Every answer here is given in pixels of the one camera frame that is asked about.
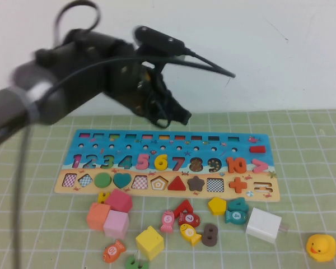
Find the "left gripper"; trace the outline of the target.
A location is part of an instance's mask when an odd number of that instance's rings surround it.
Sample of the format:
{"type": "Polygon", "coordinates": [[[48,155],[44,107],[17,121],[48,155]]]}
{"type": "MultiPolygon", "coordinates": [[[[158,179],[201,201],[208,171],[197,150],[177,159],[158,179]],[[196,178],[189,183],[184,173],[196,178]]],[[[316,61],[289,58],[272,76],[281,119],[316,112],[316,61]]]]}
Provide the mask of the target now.
{"type": "Polygon", "coordinates": [[[105,66],[105,74],[105,95],[134,114],[146,115],[158,128],[168,128],[172,121],[188,124],[191,112],[173,98],[159,71],[137,62],[116,62],[105,66]]]}

